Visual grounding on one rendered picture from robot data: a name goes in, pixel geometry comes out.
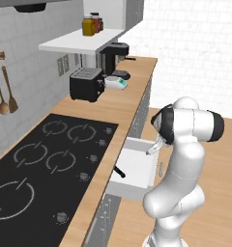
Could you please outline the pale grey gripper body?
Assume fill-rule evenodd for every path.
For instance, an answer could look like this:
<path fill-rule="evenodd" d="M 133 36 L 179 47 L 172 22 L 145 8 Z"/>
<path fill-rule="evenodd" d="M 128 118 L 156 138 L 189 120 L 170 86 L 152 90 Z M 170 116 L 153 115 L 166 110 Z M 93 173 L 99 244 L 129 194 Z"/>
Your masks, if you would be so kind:
<path fill-rule="evenodd" d="M 152 145 L 149 149 L 147 149 L 146 154 L 147 155 L 152 155 L 155 152 L 157 152 L 161 147 L 162 147 L 163 141 L 162 139 L 159 137 L 157 139 L 157 141 L 155 142 L 154 145 Z"/>

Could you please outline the white open drawer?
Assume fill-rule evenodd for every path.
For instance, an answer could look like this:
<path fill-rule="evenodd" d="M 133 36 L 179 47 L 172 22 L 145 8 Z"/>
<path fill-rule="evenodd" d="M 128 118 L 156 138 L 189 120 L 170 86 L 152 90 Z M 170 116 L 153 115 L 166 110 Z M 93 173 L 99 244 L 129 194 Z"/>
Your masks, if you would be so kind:
<path fill-rule="evenodd" d="M 147 155 L 154 141 L 128 137 L 120 152 L 116 166 L 126 174 L 124 178 L 113 172 L 106 194 L 141 201 L 155 185 L 159 153 Z"/>

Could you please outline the grey oven front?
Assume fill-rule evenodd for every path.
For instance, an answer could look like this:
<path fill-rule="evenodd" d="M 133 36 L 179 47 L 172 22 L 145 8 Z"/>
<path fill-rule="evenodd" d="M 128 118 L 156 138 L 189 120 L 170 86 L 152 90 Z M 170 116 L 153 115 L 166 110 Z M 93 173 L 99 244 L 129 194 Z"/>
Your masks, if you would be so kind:
<path fill-rule="evenodd" d="M 107 247 L 121 198 L 105 194 L 82 247 Z"/>

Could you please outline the black toaster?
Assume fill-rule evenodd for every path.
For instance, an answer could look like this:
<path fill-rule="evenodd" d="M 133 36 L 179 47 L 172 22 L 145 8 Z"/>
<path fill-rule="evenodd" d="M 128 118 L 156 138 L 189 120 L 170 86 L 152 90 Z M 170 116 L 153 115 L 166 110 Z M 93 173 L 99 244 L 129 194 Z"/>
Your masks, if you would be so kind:
<path fill-rule="evenodd" d="M 70 75 L 70 97 L 95 102 L 104 92 L 102 69 L 80 68 Z"/>

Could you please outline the black coffee machine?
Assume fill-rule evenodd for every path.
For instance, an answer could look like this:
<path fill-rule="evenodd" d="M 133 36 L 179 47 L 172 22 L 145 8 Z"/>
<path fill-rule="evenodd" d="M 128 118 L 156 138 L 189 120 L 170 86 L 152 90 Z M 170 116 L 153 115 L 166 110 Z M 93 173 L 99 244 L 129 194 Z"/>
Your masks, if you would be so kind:
<path fill-rule="evenodd" d="M 119 76 L 129 80 L 131 75 L 125 70 L 116 69 L 116 57 L 119 56 L 124 61 L 129 54 L 130 47 L 124 42 L 112 42 L 101 51 L 103 73 L 107 76 Z"/>

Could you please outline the black hob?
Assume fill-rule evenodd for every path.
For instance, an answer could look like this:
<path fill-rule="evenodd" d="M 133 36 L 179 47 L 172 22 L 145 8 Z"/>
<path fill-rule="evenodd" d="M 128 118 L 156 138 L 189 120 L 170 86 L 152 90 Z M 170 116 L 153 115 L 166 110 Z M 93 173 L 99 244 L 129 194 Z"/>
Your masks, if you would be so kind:
<path fill-rule="evenodd" d="M 60 246 L 117 127 L 50 114 L 0 160 L 0 247 Z"/>

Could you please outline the red jar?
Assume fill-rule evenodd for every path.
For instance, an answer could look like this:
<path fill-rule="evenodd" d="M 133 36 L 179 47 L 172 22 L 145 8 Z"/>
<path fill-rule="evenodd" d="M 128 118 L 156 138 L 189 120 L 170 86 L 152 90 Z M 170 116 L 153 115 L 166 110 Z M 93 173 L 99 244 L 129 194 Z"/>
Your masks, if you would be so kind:
<path fill-rule="evenodd" d="M 103 20 L 99 13 L 91 13 L 91 16 L 95 22 L 95 32 L 99 33 L 103 30 Z"/>

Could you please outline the yellow jar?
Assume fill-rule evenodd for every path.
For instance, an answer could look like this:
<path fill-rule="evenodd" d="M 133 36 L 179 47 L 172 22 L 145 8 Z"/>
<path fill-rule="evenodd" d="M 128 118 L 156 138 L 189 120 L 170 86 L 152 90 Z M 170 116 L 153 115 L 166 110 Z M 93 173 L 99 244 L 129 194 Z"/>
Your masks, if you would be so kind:
<path fill-rule="evenodd" d="M 82 32 L 84 36 L 91 37 L 95 35 L 95 22 L 90 14 L 86 14 L 82 21 Z"/>

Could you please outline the wooden spatula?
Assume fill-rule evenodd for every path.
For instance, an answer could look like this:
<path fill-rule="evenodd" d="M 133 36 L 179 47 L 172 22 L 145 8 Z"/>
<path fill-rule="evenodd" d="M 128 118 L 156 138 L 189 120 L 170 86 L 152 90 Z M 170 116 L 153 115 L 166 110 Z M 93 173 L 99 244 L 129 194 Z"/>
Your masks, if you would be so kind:
<path fill-rule="evenodd" d="M 8 76 L 8 73 L 7 73 L 7 69 L 5 66 L 2 67 L 2 71 L 3 71 L 3 75 L 4 75 L 4 78 L 5 78 L 5 81 L 6 81 L 6 85 L 8 87 L 8 91 L 9 91 L 9 108 L 10 108 L 10 113 L 14 113 L 17 109 L 18 109 L 18 105 L 16 103 L 16 100 L 15 98 L 13 97 L 13 93 L 12 93 L 12 89 L 11 89 L 11 86 L 10 86 L 10 81 L 9 81 L 9 76 Z"/>

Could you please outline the wooden spoon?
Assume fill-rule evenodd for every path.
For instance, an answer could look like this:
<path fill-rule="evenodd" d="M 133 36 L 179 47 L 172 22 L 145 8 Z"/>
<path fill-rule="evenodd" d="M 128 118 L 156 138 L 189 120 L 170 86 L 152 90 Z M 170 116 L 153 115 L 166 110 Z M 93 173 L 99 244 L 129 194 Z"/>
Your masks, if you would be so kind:
<path fill-rule="evenodd" d="M 0 98 L 1 98 L 0 113 L 2 115 L 6 115 L 8 113 L 8 111 L 9 111 L 9 105 L 6 103 L 6 101 L 3 98 L 1 88 L 0 88 Z"/>

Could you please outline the grey range hood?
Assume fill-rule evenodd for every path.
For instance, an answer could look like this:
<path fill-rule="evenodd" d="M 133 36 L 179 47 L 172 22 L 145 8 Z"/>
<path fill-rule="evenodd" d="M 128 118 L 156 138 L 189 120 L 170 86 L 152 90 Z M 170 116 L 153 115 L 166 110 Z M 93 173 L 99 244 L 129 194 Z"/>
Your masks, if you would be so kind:
<path fill-rule="evenodd" d="M 36 4 L 27 4 L 27 5 L 14 5 L 14 8 L 19 13 L 37 13 L 45 10 L 46 3 L 36 3 Z"/>

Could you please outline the grey wall socket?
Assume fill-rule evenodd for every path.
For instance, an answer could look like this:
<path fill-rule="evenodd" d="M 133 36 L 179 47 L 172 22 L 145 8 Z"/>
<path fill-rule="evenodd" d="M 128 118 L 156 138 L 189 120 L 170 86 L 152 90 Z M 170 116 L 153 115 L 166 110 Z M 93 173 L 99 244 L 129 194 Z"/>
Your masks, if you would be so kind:
<path fill-rule="evenodd" d="M 58 73 L 62 76 L 64 73 L 68 72 L 70 69 L 69 56 L 64 55 L 57 60 Z"/>

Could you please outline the white wall shelf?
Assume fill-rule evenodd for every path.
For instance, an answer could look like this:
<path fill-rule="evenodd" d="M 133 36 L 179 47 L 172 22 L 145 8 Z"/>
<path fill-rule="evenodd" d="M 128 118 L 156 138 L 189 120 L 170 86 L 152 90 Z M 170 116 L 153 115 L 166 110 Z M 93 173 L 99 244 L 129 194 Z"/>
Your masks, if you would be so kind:
<path fill-rule="evenodd" d="M 39 49 L 51 52 L 95 55 L 123 34 L 124 30 L 121 29 L 104 29 L 94 36 L 87 37 L 83 36 L 82 30 L 79 29 L 62 37 L 42 43 L 39 45 Z"/>

